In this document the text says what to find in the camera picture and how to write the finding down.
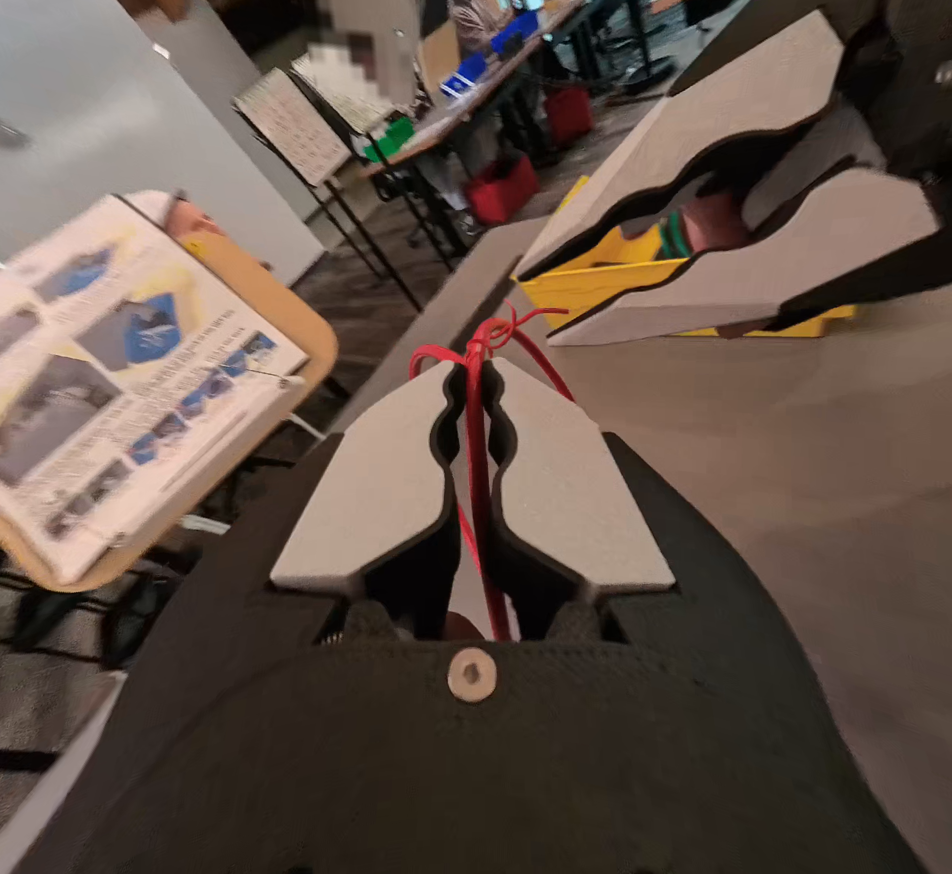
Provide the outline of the yellow plastic bin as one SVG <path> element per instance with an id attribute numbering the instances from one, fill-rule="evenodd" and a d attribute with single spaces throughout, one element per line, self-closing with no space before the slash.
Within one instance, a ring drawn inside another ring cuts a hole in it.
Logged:
<path id="1" fill-rule="evenodd" d="M 679 211 L 663 217 L 638 236 L 617 225 L 589 252 L 520 282 L 535 309 L 547 309 L 546 320 L 557 329 L 625 288 L 658 285 L 670 278 L 688 258 L 676 252 L 689 246 Z"/>

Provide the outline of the black floor stand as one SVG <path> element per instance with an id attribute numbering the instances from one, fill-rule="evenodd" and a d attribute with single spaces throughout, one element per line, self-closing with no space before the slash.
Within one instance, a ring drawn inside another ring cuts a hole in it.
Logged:
<path id="1" fill-rule="evenodd" d="M 625 0 L 632 38 L 641 56 L 641 64 L 625 74 L 622 90 L 626 94 L 643 94 L 669 79 L 675 71 L 671 56 L 654 57 L 649 46 L 649 32 L 641 0 Z"/>

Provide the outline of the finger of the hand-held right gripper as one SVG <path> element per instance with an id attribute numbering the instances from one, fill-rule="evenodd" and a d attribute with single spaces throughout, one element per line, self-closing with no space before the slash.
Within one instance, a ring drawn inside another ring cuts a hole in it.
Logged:
<path id="1" fill-rule="evenodd" d="M 821 119 L 747 195 L 748 245 L 704 251 L 659 285 L 609 297 L 548 334 L 556 347 L 699 329 L 778 331 L 829 309 L 942 284 L 942 215 L 920 181 L 887 172 L 856 107 Z"/>
<path id="2" fill-rule="evenodd" d="M 689 88 L 661 99 L 554 213 L 516 266 L 528 281 L 598 243 L 615 222 L 659 212 L 722 146 L 774 138 L 829 103 L 845 45 L 813 11 Z"/>

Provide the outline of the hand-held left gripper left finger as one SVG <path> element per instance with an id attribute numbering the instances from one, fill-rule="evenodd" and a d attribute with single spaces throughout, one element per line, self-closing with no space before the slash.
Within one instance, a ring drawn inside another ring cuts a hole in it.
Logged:
<path id="1" fill-rule="evenodd" d="M 344 432 L 269 573 L 278 589 L 384 606 L 418 640 L 443 634 L 462 550 L 451 465 L 463 366 L 442 361 Z"/>

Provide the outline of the person's right hand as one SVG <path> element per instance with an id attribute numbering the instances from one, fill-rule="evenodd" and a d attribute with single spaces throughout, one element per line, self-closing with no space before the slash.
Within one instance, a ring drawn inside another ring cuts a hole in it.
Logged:
<path id="1" fill-rule="evenodd" d="M 680 215 L 692 254 L 740 249 L 751 241 L 740 206 L 729 192 L 695 197 L 681 207 Z"/>

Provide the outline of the red container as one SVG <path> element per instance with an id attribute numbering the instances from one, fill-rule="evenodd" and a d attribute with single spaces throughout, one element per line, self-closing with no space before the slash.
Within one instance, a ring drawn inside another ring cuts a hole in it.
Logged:
<path id="1" fill-rule="evenodd" d="M 557 148 L 577 142 L 594 127 L 589 94 L 580 86 L 549 91 L 544 99 L 544 112 L 551 142 Z"/>

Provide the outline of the blue bin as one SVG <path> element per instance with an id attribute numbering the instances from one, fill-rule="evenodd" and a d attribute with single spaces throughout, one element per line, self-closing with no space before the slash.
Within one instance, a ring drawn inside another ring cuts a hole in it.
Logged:
<path id="1" fill-rule="evenodd" d="M 527 10 L 518 14 L 495 34 L 490 48 L 499 60 L 506 60 L 530 42 L 539 31 L 539 10 Z"/>
<path id="2" fill-rule="evenodd" d="M 472 92 L 484 74 L 488 71 L 488 63 L 482 52 L 478 51 L 463 60 L 457 70 L 450 74 L 439 85 L 439 90 L 448 98 L 459 99 Z"/>

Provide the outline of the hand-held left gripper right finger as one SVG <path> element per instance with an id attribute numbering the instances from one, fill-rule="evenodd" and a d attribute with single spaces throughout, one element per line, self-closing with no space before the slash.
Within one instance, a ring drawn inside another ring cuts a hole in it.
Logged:
<path id="1" fill-rule="evenodd" d="M 482 370 L 495 463 L 485 566 L 524 640 L 570 603 L 669 593 L 676 578 L 598 425 L 503 358 Z"/>

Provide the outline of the white chart board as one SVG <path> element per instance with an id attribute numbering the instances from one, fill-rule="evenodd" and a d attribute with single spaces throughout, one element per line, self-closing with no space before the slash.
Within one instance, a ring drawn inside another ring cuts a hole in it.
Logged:
<path id="1" fill-rule="evenodd" d="M 284 71 L 269 71 L 232 106 L 307 187 L 320 187 L 351 151 Z"/>
<path id="2" fill-rule="evenodd" d="M 346 47 L 310 45 L 292 61 L 292 71 L 358 134 L 375 130 L 398 112 Z"/>

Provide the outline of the red bag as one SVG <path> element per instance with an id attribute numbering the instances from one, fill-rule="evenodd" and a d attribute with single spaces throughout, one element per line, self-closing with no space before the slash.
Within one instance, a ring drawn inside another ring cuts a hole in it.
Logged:
<path id="1" fill-rule="evenodd" d="M 464 194 L 478 223 L 494 227 L 511 221 L 539 189 L 530 157 L 517 153 L 494 161 L 469 179 Z"/>

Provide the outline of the green bin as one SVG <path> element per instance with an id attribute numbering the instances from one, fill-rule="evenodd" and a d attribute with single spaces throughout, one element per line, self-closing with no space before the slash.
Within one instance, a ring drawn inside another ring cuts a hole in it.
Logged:
<path id="1" fill-rule="evenodd" d="M 414 134 L 411 118 L 399 116 L 388 125 L 384 134 L 372 138 L 373 142 L 363 148 L 363 154 L 372 163 L 382 163 L 383 157 L 389 158 L 400 152 Z"/>

